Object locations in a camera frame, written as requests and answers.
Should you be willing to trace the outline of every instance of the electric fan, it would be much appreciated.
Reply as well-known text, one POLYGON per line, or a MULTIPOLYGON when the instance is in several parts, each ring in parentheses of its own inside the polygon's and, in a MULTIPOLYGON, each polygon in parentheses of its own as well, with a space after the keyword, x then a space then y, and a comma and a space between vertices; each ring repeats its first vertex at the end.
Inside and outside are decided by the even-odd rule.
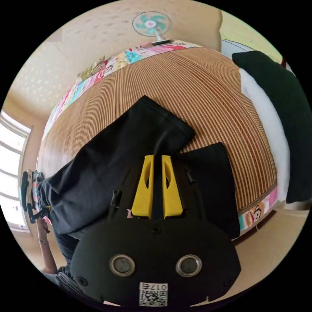
POLYGON ((154 46, 172 41, 171 39, 164 39, 163 37, 163 34, 171 28, 170 18, 163 13, 143 12, 133 19, 132 26, 140 35, 157 37, 157 41, 152 42, 154 46))

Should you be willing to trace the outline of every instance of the window frame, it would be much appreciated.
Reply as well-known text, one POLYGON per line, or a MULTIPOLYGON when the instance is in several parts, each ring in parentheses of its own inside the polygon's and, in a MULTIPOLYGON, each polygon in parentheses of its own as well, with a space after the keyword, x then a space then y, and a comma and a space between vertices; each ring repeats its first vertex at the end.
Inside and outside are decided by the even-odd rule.
MULTIPOLYGON (((15 133, 15 134, 25 138, 22 150, 17 150, 15 148, 5 144, 4 142, 0 141, 0 145, 1 146, 3 146, 4 148, 6 148, 6 149, 8 149, 8 150, 10 150, 10 151, 20 155, 18 175, 14 175, 14 174, 11 174, 9 172, 6 172, 6 171, 0 169, 0 171, 2 173, 17 178, 17 181, 18 181, 18 195, 19 195, 20 194, 20 190, 19 189, 21 187, 21 176, 22 176, 22 167, 23 167, 23 162, 24 162, 25 149, 26 149, 26 146, 27 146, 28 138, 29 138, 33 128, 32 127, 29 128, 26 125, 22 124, 23 126, 25 126, 25 127, 30 129, 29 133, 26 132, 26 131, 23 131, 23 130, 19 129, 17 126, 15 126, 15 125, 11 124, 9 121, 7 121, 1 114, 0 114, 0 124, 2 124, 4 127, 6 127, 8 130, 12 131, 13 133, 15 133)), ((22 217, 23 217, 24 223, 25 223, 25 225, 27 227, 25 229, 21 229, 18 224, 6 221, 8 226, 9 226, 9 228, 10 228, 10 230, 17 231, 17 232, 23 232, 23 233, 30 233, 29 225, 28 225, 28 222, 27 222, 26 217, 25 217, 25 212, 24 212, 24 209, 23 209, 23 206, 22 206, 21 199, 19 197, 10 196, 10 195, 4 194, 2 192, 0 192, 0 195, 3 196, 3 197, 9 198, 9 199, 13 199, 13 200, 19 201, 19 204, 20 204, 20 207, 21 207, 22 217)))

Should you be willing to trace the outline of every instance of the black fabric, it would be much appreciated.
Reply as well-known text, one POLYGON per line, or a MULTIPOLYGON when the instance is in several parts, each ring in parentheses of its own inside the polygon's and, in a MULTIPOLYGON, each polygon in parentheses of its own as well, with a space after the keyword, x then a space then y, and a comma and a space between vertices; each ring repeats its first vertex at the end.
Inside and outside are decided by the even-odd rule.
POLYGON ((22 175, 22 183, 20 186, 20 196, 21 196, 21 202, 22 202, 24 212, 27 212, 27 206, 26 206, 27 187, 28 187, 28 173, 27 171, 24 171, 22 175))
POLYGON ((76 249, 76 246, 79 243, 79 240, 67 234, 58 234, 58 232, 55 229, 53 230, 53 233, 55 240, 57 241, 57 244, 59 246, 59 249, 67 262, 67 265, 65 267, 64 266, 60 267, 58 271, 63 272, 67 276, 71 277, 72 276, 70 274, 71 259, 76 249))
POLYGON ((298 79, 259 51, 234 53, 233 62, 247 71, 274 105, 290 150, 287 203, 312 197, 312 112, 298 79))
POLYGON ((230 239, 239 237, 235 183, 224 145, 219 142, 174 158, 184 162, 198 182, 207 221, 223 230, 230 239))
POLYGON ((124 164, 150 154, 173 155, 194 135, 184 121, 143 96, 39 184, 40 205, 52 207, 48 217, 57 233, 77 231, 107 215, 124 164))
POLYGON ((67 293, 76 293, 80 296, 86 297, 86 295, 81 291, 77 283, 73 280, 73 278, 68 277, 66 274, 59 272, 58 274, 49 274, 45 272, 41 272, 48 280, 50 280, 53 284, 57 285, 63 291, 67 293))

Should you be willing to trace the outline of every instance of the striped mat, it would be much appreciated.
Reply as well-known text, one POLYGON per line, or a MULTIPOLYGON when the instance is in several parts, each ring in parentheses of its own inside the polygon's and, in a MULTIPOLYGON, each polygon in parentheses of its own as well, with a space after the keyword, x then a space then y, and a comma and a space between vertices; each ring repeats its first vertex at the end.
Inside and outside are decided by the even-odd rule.
POLYGON ((196 131, 181 152, 223 142, 232 165, 237 207, 243 213, 276 186, 277 175, 262 124, 240 85, 239 69, 232 60, 205 47, 130 64, 95 84, 60 115, 42 141, 37 170, 46 177, 56 173, 147 95, 196 131))

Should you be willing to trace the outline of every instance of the colorful bed frame trim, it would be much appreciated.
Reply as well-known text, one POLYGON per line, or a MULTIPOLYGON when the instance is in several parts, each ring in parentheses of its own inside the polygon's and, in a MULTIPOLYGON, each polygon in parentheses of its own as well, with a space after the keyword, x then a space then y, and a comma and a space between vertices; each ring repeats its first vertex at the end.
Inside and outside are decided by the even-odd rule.
POLYGON ((265 214, 269 213, 273 205, 277 202, 277 187, 266 196, 259 204, 255 205, 250 210, 239 216, 240 230, 244 231, 262 218, 265 214))
POLYGON ((127 49, 116 56, 113 56, 105 61, 105 67, 102 68, 98 73, 94 74, 92 77, 86 79, 85 81, 74 85, 58 102, 58 104, 52 110, 50 117, 46 123, 42 141, 50 131, 51 127, 58 119, 58 117, 80 96, 83 95, 89 88, 91 88, 95 83, 99 82, 101 79, 107 75, 129 65, 146 59, 150 56, 157 54, 170 52, 174 50, 182 50, 193 47, 198 47, 192 43, 176 40, 166 45, 146 47, 148 44, 136 46, 134 48, 127 49))

